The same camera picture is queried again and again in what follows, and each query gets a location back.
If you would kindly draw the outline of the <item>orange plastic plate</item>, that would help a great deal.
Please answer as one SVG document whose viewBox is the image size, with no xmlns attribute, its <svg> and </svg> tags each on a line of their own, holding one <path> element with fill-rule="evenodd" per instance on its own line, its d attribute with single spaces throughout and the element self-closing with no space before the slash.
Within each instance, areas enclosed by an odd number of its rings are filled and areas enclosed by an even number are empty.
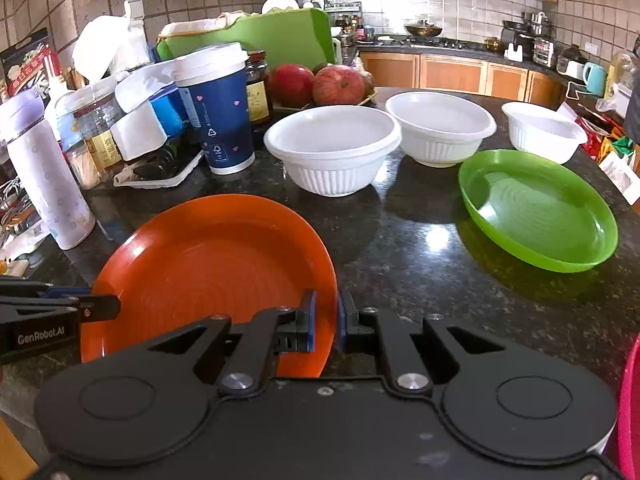
<svg viewBox="0 0 640 480">
<path fill-rule="evenodd" d="M 331 352 L 337 279 L 326 246 L 273 200 L 189 200 L 146 222 L 108 258 L 93 291 L 117 296 L 120 312 L 81 327 L 80 357 L 99 359 L 215 313 L 245 323 L 259 310 L 298 306 L 307 289 L 317 294 L 314 350 L 286 354 L 282 376 L 317 377 Z"/>
</svg>

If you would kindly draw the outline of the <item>blue paper cup white lid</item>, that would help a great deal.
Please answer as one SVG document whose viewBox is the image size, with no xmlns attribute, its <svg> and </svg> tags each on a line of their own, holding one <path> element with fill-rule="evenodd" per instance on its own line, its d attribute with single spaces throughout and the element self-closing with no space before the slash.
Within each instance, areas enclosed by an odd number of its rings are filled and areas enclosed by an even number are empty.
<svg viewBox="0 0 640 480">
<path fill-rule="evenodd" d="M 213 174 L 236 174 L 255 159 L 248 116 L 248 54 L 237 42 L 179 56 L 172 76 Z"/>
</svg>

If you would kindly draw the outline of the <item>teal mug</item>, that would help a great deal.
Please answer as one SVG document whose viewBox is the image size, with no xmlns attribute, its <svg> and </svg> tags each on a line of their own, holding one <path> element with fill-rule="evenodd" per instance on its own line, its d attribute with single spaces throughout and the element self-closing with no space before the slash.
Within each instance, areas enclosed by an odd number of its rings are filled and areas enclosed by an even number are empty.
<svg viewBox="0 0 640 480">
<path fill-rule="evenodd" d="M 589 93 L 602 98 L 605 92 L 606 76 L 608 73 L 599 64 L 588 62 L 582 71 L 582 81 Z"/>
</svg>

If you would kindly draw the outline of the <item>black wok on stove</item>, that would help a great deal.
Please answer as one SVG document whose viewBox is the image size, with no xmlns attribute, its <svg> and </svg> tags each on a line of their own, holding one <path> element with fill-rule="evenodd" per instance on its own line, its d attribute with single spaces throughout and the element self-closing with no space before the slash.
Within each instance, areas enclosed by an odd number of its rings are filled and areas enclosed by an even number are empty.
<svg viewBox="0 0 640 480">
<path fill-rule="evenodd" d="M 433 38 L 442 33 L 440 26 L 428 23 L 405 24 L 405 30 L 410 36 L 416 38 Z"/>
</svg>

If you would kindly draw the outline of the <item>red apple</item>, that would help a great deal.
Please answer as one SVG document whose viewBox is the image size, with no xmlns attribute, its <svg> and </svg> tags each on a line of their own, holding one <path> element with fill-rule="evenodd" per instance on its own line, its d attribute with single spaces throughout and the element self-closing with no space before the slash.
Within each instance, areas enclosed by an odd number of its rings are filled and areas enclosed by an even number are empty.
<svg viewBox="0 0 640 480">
<path fill-rule="evenodd" d="M 314 76 L 312 98 L 317 105 L 358 105 L 366 96 L 366 85 L 354 68 L 323 67 Z"/>
<path fill-rule="evenodd" d="M 312 101 L 314 73 L 303 65 L 284 64 L 269 75 L 269 92 L 273 102 L 292 108 L 303 108 Z"/>
</svg>

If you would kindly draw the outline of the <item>dark jar red lid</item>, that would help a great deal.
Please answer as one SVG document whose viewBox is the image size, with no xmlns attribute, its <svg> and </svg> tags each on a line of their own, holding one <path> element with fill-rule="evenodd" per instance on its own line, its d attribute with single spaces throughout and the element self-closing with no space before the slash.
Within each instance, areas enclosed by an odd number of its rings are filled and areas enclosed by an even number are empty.
<svg viewBox="0 0 640 480">
<path fill-rule="evenodd" d="M 268 75 L 266 51 L 248 51 L 246 92 L 248 116 L 250 116 L 250 124 L 254 129 L 267 125 L 271 119 L 272 105 L 268 94 Z"/>
</svg>

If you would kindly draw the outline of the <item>magenta plastic plate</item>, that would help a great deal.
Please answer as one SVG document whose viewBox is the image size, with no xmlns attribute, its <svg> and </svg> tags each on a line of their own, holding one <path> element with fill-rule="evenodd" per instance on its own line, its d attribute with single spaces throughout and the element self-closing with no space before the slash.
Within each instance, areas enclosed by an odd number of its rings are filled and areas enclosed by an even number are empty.
<svg viewBox="0 0 640 480">
<path fill-rule="evenodd" d="M 628 479 L 640 478 L 640 335 L 628 354 L 617 421 L 618 461 Z"/>
</svg>

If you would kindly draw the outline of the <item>white plastic bowl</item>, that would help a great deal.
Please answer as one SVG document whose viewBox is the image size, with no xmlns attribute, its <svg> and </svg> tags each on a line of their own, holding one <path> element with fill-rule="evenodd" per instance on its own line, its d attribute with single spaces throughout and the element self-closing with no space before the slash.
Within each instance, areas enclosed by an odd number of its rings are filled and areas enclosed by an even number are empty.
<svg viewBox="0 0 640 480">
<path fill-rule="evenodd" d="M 401 149 L 427 167 L 460 164 L 497 131 L 495 119 L 484 107 L 446 93 L 399 93 L 386 101 L 385 108 L 400 125 Z"/>
<path fill-rule="evenodd" d="M 588 141 L 581 126 L 550 108 L 507 102 L 501 110 L 508 118 L 510 142 L 518 151 L 565 164 Z"/>
<path fill-rule="evenodd" d="M 398 148 L 401 128 L 377 108 L 331 105 L 279 120 L 264 142 L 300 188 L 344 197 L 373 182 L 386 156 Z"/>
</svg>

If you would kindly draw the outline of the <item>white patterned thermos bottle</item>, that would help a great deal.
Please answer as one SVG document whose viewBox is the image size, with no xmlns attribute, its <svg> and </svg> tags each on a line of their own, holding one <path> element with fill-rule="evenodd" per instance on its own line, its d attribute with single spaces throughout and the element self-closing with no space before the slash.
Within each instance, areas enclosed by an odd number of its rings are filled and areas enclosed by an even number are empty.
<svg viewBox="0 0 640 480">
<path fill-rule="evenodd" d="M 23 91 L 1 105 L 1 136 L 17 177 L 58 247 L 78 246 L 96 219 L 44 119 L 38 91 Z"/>
</svg>

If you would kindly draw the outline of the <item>red apple left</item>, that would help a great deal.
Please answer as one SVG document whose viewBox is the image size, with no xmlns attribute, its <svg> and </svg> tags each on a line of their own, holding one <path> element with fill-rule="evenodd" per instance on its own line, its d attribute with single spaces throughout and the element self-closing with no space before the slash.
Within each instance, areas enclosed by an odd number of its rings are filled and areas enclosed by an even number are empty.
<svg viewBox="0 0 640 480">
<path fill-rule="evenodd" d="M 284 64 L 269 75 L 269 92 L 273 102 L 292 108 L 303 108 L 312 101 L 314 73 L 303 65 Z"/>
</svg>

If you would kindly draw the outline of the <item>green cutting board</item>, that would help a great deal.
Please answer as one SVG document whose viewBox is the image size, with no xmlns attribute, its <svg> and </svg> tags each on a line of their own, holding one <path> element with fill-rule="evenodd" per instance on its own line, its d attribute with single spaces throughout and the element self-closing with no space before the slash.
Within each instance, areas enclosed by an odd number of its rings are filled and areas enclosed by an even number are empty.
<svg viewBox="0 0 640 480">
<path fill-rule="evenodd" d="M 335 61 L 330 20 L 319 9 L 271 10 L 266 14 L 238 11 L 218 18 L 169 23 L 157 35 L 156 52 L 166 61 L 230 42 L 247 51 L 265 51 L 271 68 L 299 64 L 312 70 Z"/>
</svg>

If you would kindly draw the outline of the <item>green plastic plate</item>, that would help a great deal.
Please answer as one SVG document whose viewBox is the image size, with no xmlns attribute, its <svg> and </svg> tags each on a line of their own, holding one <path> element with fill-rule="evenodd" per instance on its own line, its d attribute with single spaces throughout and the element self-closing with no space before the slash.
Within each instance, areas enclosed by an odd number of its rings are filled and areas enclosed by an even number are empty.
<svg viewBox="0 0 640 480">
<path fill-rule="evenodd" d="M 458 183 L 480 230 L 531 266 L 580 273 L 616 251 L 617 223 L 608 204 L 556 162 L 514 150 L 481 151 L 462 162 Z"/>
</svg>

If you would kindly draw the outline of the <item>red apple right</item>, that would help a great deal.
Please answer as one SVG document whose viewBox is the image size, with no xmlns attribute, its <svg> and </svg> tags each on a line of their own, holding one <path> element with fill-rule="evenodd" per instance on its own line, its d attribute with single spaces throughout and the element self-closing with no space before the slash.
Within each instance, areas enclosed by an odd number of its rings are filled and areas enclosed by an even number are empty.
<svg viewBox="0 0 640 480">
<path fill-rule="evenodd" d="M 366 85 L 354 68 L 323 67 L 314 76 L 312 98 L 317 105 L 358 105 L 366 96 Z"/>
</svg>

